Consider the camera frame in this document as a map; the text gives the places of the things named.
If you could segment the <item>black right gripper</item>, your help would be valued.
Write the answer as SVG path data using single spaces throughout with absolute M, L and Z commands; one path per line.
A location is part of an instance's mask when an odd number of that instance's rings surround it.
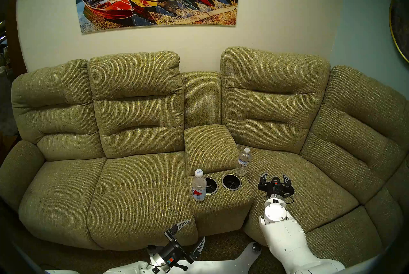
M 283 182 L 281 182 L 278 177 L 274 177 L 271 181 L 267 181 L 267 175 L 267 172 L 261 175 L 258 184 L 258 189 L 266 193 L 266 199 L 273 198 L 277 195 L 284 200 L 294 194 L 292 181 L 287 175 L 283 174 Z

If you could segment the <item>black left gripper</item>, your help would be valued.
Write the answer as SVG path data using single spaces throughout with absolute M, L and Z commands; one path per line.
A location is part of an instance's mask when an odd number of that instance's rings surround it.
M 183 248 L 179 245 L 177 239 L 175 239 L 176 233 L 189 224 L 191 220 L 184 220 L 164 232 L 165 236 L 168 238 L 169 243 L 162 248 L 162 259 L 170 269 L 173 267 L 178 267 L 180 269 L 188 269 L 187 266 L 181 265 L 178 262 L 185 259 L 189 264 L 192 264 L 197 260 L 204 248 L 205 237 L 200 237 L 195 249 L 191 254 L 187 254 Z

